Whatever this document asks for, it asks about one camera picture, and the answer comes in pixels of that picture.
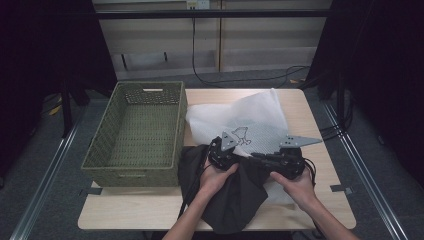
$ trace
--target black cloth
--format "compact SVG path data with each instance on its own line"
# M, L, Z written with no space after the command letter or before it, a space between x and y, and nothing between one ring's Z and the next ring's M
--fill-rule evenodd
M183 199L188 204L194 199L198 189L201 163L205 160L207 145L185 147L178 165L178 178ZM268 197L263 184L269 172L250 164L240 157L238 170L228 177L224 186L211 199L202 219L215 233L232 234L240 232L255 216L260 205Z

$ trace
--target gray carpet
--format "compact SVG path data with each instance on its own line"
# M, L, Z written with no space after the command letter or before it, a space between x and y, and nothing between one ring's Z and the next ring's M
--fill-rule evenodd
M289 79L304 78L307 70L293 74ZM207 81L272 78L285 71L249 71L233 73L201 74ZM184 81L186 88L205 88L194 75L146 79L149 81ZM228 82L219 86L228 88L270 88L279 86L285 79ZM288 81L283 88L295 88L298 84ZM80 166L88 144L99 124L106 100L93 100L86 107L82 122L75 135L63 165L59 169L44 207L29 235L30 239L143 239L140 231L83 231L77 226L84 204L82 189L89 188L91 180L84 175ZM308 99L319 128L330 126L316 89L307 89ZM327 102L334 105L334 99ZM73 107L74 117L82 112ZM48 168L63 131L61 112L54 116L43 115L39 128L25 151L6 176L5 188L0 190L0 239L9 239L34 194L45 170ZM359 108L354 108L352 125L348 130L362 158L380 187L383 195L401 220L410 239L421 239L424 235L424 192L420 186L400 167L390 146L382 145L378 132ZM338 138L326 142L327 149L344 187L354 192L348 195L349 203L357 219L353 229L361 239L391 239L377 208L374 206L344 147ZM294 239L314 239L311 231L296 233Z

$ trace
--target basket handle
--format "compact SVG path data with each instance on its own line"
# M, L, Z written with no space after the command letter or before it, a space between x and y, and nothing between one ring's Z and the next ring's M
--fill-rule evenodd
M163 88L143 88L144 92L163 92Z

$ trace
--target forearm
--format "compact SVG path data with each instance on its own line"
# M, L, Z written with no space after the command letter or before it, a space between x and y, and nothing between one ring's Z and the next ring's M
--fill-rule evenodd
M319 200L313 201L304 210L315 221L328 240L358 239L349 229L341 224Z
M163 239L186 240L191 239L210 197L206 194L197 194L183 215L172 226Z

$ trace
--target wooden table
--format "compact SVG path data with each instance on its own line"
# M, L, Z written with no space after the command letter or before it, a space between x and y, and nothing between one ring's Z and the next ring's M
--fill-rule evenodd
M264 89L187 89L189 105L230 103ZM302 91L277 90L289 134L321 138L320 132ZM194 145L186 125L186 146ZM317 168L316 195L347 228L356 220L344 192L332 192L331 185L340 181L324 143L302 147L303 156ZM179 187L170 188L104 188L101 195L88 195L78 226L86 230L140 229L167 230L175 223L182 203ZM301 230L313 229L309 216L295 204L264 203L245 230ZM200 221L198 230L211 227Z

